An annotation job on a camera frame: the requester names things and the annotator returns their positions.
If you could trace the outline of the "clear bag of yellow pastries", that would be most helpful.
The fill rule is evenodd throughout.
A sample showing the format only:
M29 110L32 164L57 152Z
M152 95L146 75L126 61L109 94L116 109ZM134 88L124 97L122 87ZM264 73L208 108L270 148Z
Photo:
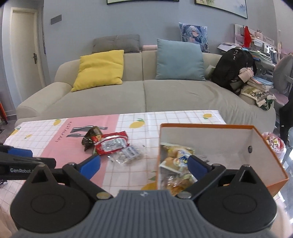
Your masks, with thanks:
M171 195L176 196L197 179L188 169L188 158L194 155L194 149L171 143L160 144L160 180L158 188L169 190Z

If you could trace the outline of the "dark brown snack packet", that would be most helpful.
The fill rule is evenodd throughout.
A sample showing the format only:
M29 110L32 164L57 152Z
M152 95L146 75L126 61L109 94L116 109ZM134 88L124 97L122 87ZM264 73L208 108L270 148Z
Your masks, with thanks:
M81 144L84 146L84 151L95 146L96 142L99 142L102 139L101 127L94 126L92 127L83 137Z

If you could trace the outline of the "red silver snack packet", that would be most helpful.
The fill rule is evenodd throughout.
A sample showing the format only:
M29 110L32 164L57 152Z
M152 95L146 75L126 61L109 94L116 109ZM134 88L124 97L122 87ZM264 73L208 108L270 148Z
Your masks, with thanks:
M129 137L127 132L114 132L103 134L102 139L95 143L95 151L98 155L112 154L129 146Z

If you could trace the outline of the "clear bag of white candies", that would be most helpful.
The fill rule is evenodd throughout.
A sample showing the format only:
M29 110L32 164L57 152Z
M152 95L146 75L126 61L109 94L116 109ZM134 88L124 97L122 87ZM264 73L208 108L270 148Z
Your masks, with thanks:
M144 159L145 156L146 147L144 145L132 144L108 155L107 158L111 162L115 162L120 165L126 165L132 163L132 161Z

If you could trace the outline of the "orange rimmed white box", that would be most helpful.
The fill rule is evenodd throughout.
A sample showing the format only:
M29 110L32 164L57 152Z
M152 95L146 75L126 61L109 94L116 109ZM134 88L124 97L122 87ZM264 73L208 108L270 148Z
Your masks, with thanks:
M250 165L275 196L289 180L277 156L252 125L163 123L159 144L186 146L211 164L227 169Z

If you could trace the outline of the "lemon print pink tablecloth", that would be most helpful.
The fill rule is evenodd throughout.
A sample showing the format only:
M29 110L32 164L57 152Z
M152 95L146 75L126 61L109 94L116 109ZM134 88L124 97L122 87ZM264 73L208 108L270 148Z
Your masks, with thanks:
M141 159L127 164L111 162L103 156L98 172L91 181L114 195L112 203L98 203L94 211L69 231L53 233L52 237L171 237L164 231L166 218L152 215L158 210L156 198L164 200L165 192L150 192L158 170L159 133L162 123L224 124L216 110L161 111L120 115L86 116L23 122L5 141L6 145L29 149L34 156L54 158L57 167L69 162L79 163L94 154L81 141L93 127L103 133L125 131L130 144L139 147Z

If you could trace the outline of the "pink trash bin with bag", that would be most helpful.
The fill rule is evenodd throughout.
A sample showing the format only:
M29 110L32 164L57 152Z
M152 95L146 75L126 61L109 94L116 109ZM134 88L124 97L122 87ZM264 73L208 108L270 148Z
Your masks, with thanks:
M283 140L277 135L270 132L263 133L262 137L276 154L278 160L282 162L287 151Z

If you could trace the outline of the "beige fabric sofa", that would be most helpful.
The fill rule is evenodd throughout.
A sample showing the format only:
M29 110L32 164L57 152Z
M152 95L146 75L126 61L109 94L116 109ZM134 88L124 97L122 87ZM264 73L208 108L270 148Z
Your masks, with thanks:
M122 84L72 92L79 60L60 65L55 80L16 108L16 124L36 120L153 111L217 110L228 124L275 128L274 108L265 111L251 100L208 80L157 80L156 51L124 55Z

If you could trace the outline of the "printed tote bag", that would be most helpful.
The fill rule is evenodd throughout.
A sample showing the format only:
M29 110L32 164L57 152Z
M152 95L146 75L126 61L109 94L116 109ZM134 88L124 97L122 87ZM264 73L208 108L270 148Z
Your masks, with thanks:
M265 92L255 87L246 85L241 89L239 97L250 105L268 111L274 105L276 97L271 92Z

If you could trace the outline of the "light blue cushion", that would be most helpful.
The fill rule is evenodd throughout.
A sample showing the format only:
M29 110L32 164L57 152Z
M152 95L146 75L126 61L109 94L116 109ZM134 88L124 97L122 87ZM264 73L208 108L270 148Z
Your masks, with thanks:
M205 81L201 47L189 42L157 39L155 78Z

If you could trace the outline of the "grey office chair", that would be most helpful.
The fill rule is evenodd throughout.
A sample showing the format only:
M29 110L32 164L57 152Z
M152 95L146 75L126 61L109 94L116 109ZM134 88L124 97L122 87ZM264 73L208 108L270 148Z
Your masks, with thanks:
M292 54L283 57L275 66L273 72L273 89L276 97L274 108L279 110L289 101L292 88Z

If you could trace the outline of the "grey cushion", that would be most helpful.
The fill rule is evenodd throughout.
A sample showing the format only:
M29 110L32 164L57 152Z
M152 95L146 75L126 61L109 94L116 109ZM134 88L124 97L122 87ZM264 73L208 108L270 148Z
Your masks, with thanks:
M115 35L93 40L92 53L124 50L124 53L140 52L140 36L138 34Z

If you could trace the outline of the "cluttered desk with books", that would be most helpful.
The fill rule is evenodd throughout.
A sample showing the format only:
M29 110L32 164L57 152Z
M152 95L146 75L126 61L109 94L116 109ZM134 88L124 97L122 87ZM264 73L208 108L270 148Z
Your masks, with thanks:
M268 81L273 81L273 71L277 63L289 53L285 51L281 42L275 42L273 39L265 36L260 30L248 29L251 37L249 47L244 47L246 26L234 25L234 41L223 42L218 45L221 53L227 52L233 48L242 48L247 50L256 61L258 72L257 77Z

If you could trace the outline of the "anime print pillow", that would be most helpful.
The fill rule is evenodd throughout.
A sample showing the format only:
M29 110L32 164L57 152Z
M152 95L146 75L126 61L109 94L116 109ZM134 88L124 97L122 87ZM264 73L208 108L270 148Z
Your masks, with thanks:
M183 42L198 44L203 53L209 53L208 27L179 22L179 29Z

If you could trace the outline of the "framed wall painting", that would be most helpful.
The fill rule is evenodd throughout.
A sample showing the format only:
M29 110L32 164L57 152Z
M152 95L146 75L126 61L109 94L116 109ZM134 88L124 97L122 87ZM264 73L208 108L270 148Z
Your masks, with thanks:
M195 4L217 8L247 19L246 0L195 0Z

